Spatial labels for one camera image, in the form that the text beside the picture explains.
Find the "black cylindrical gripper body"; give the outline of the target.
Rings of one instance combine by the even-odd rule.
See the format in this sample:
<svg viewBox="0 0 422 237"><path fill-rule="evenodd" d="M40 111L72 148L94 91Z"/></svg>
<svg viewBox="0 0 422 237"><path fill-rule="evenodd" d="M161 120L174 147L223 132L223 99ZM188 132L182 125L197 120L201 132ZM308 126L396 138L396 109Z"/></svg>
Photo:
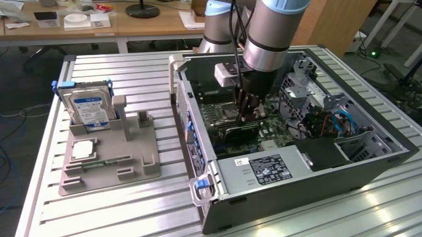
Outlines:
<svg viewBox="0 0 422 237"><path fill-rule="evenodd" d="M239 85L237 94L251 94L255 96L267 96L273 85L277 70L261 72L248 70L240 73L241 84Z"/></svg>

